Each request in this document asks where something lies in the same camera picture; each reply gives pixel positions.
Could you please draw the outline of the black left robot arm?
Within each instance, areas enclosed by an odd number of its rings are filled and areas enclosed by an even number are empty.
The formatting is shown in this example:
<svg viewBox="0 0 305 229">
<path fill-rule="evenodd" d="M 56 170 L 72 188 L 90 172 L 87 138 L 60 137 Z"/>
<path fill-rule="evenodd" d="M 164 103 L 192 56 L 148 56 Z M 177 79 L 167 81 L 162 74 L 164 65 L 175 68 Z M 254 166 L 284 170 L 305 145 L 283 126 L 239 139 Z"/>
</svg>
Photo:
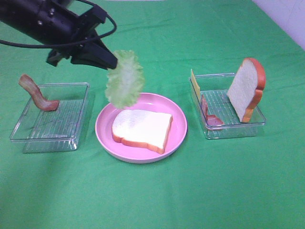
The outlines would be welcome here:
<svg viewBox="0 0 305 229">
<path fill-rule="evenodd" d="M 117 58 L 101 39 L 114 33 L 115 21 L 95 3 L 81 15 L 70 11 L 69 0 L 2 0 L 1 22 L 40 42 L 39 45 L 1 43 L 13 47 L 50 49 L 46 62 L 52 66 L 62 59 L 102 69 L 115 69 Z"/>
</svg>

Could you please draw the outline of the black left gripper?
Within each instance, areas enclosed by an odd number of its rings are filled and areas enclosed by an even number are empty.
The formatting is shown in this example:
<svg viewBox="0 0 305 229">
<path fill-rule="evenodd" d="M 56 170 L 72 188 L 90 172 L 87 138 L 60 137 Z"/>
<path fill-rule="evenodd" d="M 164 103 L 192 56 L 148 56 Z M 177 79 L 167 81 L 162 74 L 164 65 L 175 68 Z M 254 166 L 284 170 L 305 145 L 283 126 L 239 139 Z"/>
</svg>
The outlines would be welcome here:
<svg viewBox="0 0 305 229">
<path fill-rule="evenodd" d="M 79 44 L 96 38 L 95 28 L 106 20 L 106 11 L 93 6 L 78 16 L 55 0 L 26 0 L 24 22 L 28 35 L 45 45 L 53 45 L 47 63 L 57 66 L 62 59 L 72 64 L 115 69 L 118 60 L 102 41 Z"/>
</svg>

